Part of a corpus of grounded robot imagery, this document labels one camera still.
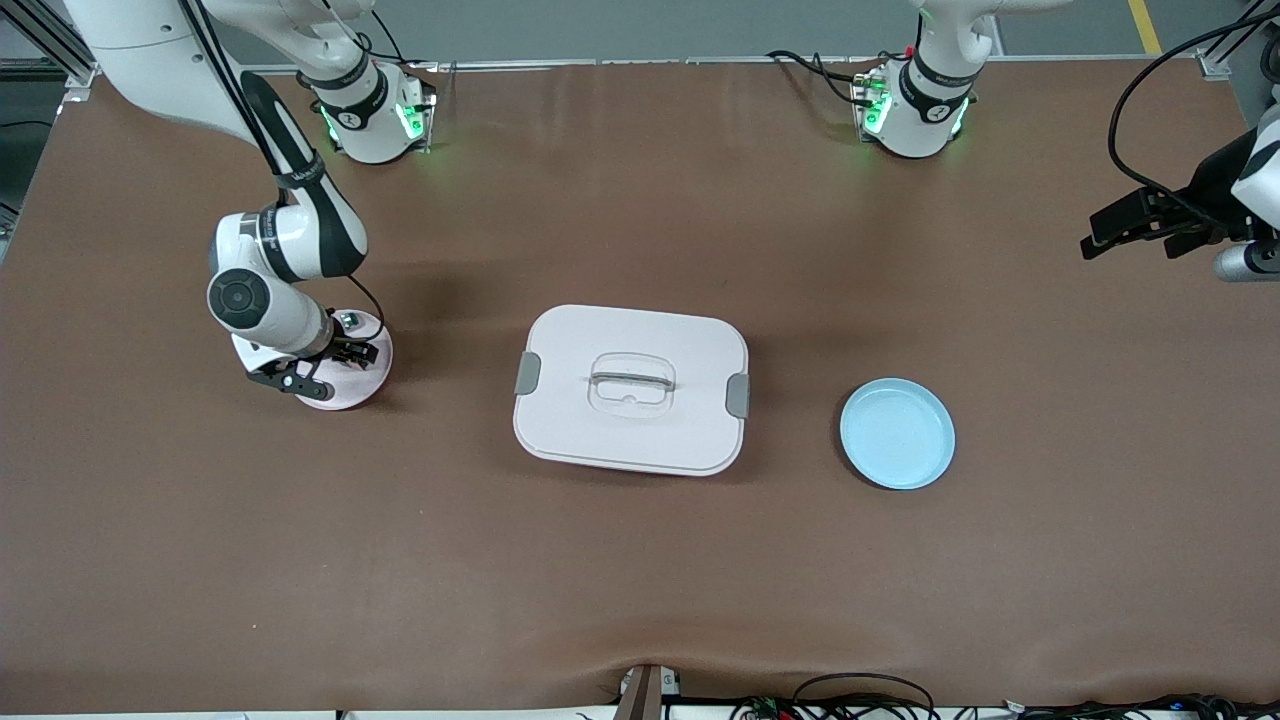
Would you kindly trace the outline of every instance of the brown tabletop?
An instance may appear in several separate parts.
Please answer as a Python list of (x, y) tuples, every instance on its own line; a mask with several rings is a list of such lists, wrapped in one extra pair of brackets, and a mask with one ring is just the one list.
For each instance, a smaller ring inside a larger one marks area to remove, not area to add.
[[(922, 161), (778, 67), (449, 77), (433, 152), (330, 158), (397, 352), (335, 414), (247, 382), (204, 305), (218, 218), (273, 196), (253, 149), (100, 81), (0, 269), (0, 711), (593, 703), (640, 661), (686, 693), (877, 670), (957, 705), (1272, 700), (1280, 288), (1076, 247), (1133, 188), (1103, 141), (1139, 67), (993, 64)], [(1123, 151), (1176, 186), (1243, 126), (1192, 61), (1149, 85)], [(518, 356), (568, 302), (736, 325), (737, 462), (525, 454)], [(927, 489), (837, 450), (884, 375), (955, 419)]]

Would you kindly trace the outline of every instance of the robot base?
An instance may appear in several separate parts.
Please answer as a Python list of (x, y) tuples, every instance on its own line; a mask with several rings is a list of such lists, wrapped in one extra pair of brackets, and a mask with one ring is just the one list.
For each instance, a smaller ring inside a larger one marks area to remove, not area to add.
[(388, 101), (371, 119), (369, 129), (344, 131), (328, 110), (320, 108), (329, 131), (329, 145), (334, 151), (369, 165), (381, 165), (399, 159), (407, 152), (430, 152), (431, 131), (435, 127), (435, 88), (424, 88), (420, 78), (406, 74), (389, 63), (378, 63), (387, 76), (397, 101)]
[[(338, 310), (335, 318), (353, 318), (357, 322), (353, 327), (346, 327), (346, 333), (351, 337), (370, 337), (378, 331), (378, 318), (362, 310)], [(335, 360), (321, 360), (320, 369), (314, 379), (323, 380), (333, 386), (333, 397), (329, 400), (311, 400), (298, 396), (298, 400), (317, 410), (347, 410), (372, 397), (378, 388), (387, 382), (387, 373), (392, 369), (392, 334), (388, 328), (383, 328), (381, 334), (371, 345), (378, 348), (378, 361), (364, 370), (352, 368), (346, 363)], [(298, 373), (306, 374), (311, 370), (311, 364), (298, 361)]]
[(854, 97), (872, 104), (870, 108), (854, 105), (854, 123), (863, 142), (878, 142), (902, 158), (928, 158), (960, 132), (969, 100), (951, 114), (954, 120), (948, 118), (947, 122), (925, 123), (915, 108), (891, 90), (897, 87), (899, 74), (905, 69), (905, 61), (888, 60), (868, 73), (873, 85), (850, 87)]

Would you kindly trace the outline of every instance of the green led light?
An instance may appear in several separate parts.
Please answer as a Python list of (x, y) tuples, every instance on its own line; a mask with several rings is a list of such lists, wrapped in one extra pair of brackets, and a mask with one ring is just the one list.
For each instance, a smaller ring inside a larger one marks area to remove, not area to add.
[(399, 110), (401, 123), (404, 126), (404, 132), (410, 140), (422, 137), (422, 113), (403, 105), (396, 105), (396, 109)]
[(952, 137), (957, 132), (960, 132), (960, 123), (964, 122), (964, 111), (968, 110), (968, 109), (969, 109), (969, 99), (965, 97), (965, 101), (960, 104), (960, 109), (956, 110), (956, 124), (951, 126), (951, 136)]
[(867, 109), (867, 132), (879, 132), (884, 127), (884, 117), (892, 106), (892, 97), (888, 92), (882, 92), (879, 97)]
[(329, 117), (329, 110), (320, 106), (320, 117), (324, 118), (324, 124), (329, 128), (329, 138), (333, 140), (334, 145), (340, 145), (342, 141), (338, 140), (338, 129), (333, 127), (333, 118)]

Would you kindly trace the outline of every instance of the white robotic arm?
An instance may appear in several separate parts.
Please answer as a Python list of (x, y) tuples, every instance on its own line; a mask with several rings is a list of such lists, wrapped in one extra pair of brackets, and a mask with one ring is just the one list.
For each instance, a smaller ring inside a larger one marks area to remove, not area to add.
[[(1280, 228), (1280, 115), (1272, 109), (1256, 131), (1257, 140), (1231, 196), (1240, 201), (1260, 223)], [(1219, 252), (1213, 272), (1226, 282), (1280, 282), (1280, 254), (1275, 231), (1254, 229), (1254, 238)]]
[(356, 45), (346, 20), (374, 0), (205, 0), (218, 19), (256, 35), (300, 68), (334, 142), (361, 163), (387, 163), (430, 142), (435, 88)]
[(225, 56), (195, 0), (67, 5), (131, 102), (260, 146), (294, 200), (223, 218), (210, 247), (209, 309), (250, 379), (324, 409), (372, 395), (392, 355), (381, 323), (355, 310), (332, 315), (293, 286), (353, 273), (367, 252), (365, 228), (271, 86)]
[(1034, 13), (1071, 0), (908, 0), (920, 13), (915, 51), (887, 60), (873, 82), (856, 91), (869, 108), (855, 108), (864, 136), (905, 158), (942, 150), (960, 129), (969, 90), (991, 56), (993, 38), (978, 27), (983, 15)]

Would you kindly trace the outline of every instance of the yellow floor line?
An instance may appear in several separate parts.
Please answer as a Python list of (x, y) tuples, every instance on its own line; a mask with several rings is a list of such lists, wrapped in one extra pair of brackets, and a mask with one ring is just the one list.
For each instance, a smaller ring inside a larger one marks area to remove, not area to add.
[(1133, 24), (1138, 26), (1138, 37), (1142, 38), (1142, 50), (1148, 55), (1160, 55), (1160, 38), (1156, 37), (1156, 26), (1151, 24), (1151, 13), (1147, 12), (1147, 0), (1129, 0), (1129, 12), (1133, 13)]

